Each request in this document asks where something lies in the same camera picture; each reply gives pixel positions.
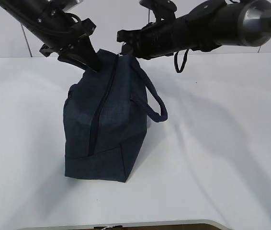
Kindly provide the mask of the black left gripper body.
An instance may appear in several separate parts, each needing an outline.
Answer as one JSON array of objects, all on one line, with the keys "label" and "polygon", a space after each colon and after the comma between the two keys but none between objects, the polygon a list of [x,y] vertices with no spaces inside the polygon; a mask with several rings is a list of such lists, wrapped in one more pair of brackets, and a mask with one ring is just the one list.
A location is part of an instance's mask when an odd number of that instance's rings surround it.
[{"label": "black left gripper body", "polygon": [[80,3],[80,0],[19,0],[18,21],[43,42],[40,53],[48,57],[93,34],[95,24],[89,18],[82,20],[68,12]]}]

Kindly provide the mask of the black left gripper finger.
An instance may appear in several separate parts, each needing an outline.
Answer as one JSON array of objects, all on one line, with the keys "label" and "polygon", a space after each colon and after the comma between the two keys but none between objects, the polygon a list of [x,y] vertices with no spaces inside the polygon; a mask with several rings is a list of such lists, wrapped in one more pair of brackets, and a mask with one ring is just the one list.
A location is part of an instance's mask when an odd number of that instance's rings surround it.
[{"label": "black left gripper finger", "polygon": [[58,61],[64,62],[80,69],[91,69],[98,72],[102,69],[102,62],[95,52],[90,38],[77,39],[74,43],[68,44],[58,53]]}]

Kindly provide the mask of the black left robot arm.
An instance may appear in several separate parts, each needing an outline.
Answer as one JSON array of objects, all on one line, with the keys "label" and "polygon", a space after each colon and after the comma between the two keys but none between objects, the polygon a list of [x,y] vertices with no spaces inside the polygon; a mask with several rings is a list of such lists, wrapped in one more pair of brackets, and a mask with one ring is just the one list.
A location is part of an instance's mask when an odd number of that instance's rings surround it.
[{"label": "black left robot arm", "polygon": [[102,62],[96,54],[90,35],[96,25],[68,12],[79,0],[0,0],[0,6],[24,25],[44,44],[40,53],[49,57],[58,54],[58,60],[83,70],[98,72]]}]

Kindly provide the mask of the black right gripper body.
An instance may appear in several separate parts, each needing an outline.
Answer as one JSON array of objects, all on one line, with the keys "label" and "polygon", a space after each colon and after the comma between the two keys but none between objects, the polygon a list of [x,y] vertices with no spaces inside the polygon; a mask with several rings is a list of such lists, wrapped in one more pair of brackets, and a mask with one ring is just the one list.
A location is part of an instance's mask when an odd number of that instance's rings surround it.
[{"label": "black right gripper body", "polygon": [[173,21],[150,23],[140,30],[120,30],[117,42],[125,43],[123,54],[150,60],[192,48],[193,35],[184,15]]}]

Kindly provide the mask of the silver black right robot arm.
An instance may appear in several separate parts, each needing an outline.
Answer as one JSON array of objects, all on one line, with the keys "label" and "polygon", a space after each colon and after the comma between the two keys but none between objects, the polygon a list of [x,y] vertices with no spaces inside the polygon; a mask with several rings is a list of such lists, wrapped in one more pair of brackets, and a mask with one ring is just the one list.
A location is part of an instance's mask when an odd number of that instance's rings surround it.
[{"label": "silver black right robot arm", "polygon": [[150,60],[182,50],[210,52],[221,46],[259,47],[271,39],[271,3],[267,0],[206,0],[176,17],[171,0],[142,0],[156,21],[139,30],[120,30],[122,53]]}]

